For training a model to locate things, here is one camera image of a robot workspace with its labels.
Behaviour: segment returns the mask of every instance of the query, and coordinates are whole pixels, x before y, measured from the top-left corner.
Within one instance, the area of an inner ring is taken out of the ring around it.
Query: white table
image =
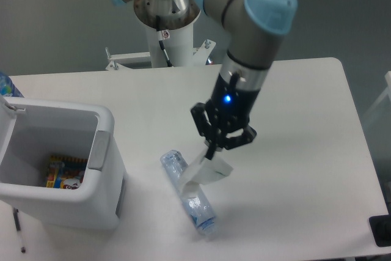
[[[189,109],[209,99],[219,66],[16,76],[29,98],[107,106],[130,180],[111,232],[44,225],[0,204],[0,259],[312,260],[385,254],[368,218],[387,213],[342,66],[336,59],[275,62],[252,110],[258,131],[223,151],[235,169],[203,188],[219,217],[204,240],[184,213],[159,158],[191,162],[203,148]]]

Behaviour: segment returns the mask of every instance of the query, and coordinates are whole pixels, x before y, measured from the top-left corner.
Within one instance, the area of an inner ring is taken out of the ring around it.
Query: metal bracket
[[[194,48],[193,65],[200,66],[212,64],[213,62],[210,60],[209,56],[215,46],[216,42],[206,39],[201,47]],[[149,52],[111,55],[109,48],[106,47],[105,50],[109,62],[106,70],[131,70],[132,68],[125,67],[123,64],[140,64],[151,61],[151,55]]]

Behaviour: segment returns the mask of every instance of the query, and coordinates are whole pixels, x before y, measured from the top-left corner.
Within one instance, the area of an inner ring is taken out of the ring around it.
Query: black cable
[[[156,31],[160,31],[160,17],[158,15],[156,16]],[[167,67],[173,67],[169,55],[167,54],[166,47],[164,46],[163,40],[159,40],[159,46],[161,51],[163,51],[164,57],[166,58]]]

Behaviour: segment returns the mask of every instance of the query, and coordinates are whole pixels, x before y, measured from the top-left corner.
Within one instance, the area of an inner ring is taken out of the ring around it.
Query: black object
[[[377,246],[391,246],[391,215],[372,216],[369,223]]]
[[[233,149],[251,143],[257,132],[249,126],[249,114],[259,93],[236,89],[239,74],[234,73],[229,84],[219,75],[211,99],[206,104],[197,103],[192,109],[195,125],[205,137],[208,151],[205,158],[211,160],[219,149]],[[242,130],[239,136],[228,134]]]

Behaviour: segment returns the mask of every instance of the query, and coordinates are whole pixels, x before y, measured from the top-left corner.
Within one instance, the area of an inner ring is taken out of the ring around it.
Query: white trash bin
[[[45,223],[115,228],[127,174],[113,132],[103,106],[0,96],[0,200]],[[43,186],[52,154],[88,158],[78,189]]]

